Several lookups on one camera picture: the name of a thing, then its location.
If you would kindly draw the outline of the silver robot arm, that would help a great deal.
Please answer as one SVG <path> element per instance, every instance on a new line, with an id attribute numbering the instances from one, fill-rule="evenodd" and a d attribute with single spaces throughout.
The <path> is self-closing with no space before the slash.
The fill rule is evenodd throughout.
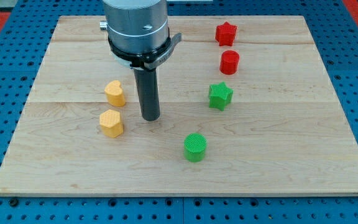
<path id="1" fill-rule="evenodd" d="M 164 0 L 103 0 L 108 41 L 117 57 L 134 69 L 142 117 L 160 116 L 155 62 L 170 45 L 167 3 Z"/>

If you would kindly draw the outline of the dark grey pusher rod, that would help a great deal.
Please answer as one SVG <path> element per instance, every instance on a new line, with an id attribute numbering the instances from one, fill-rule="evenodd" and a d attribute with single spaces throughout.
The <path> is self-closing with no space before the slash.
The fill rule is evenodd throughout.
<path id="1" fill-rule="evenodd" d="M 142 117 L 155 121 L 160 116 L 156 70 L 134 70 Z"/>

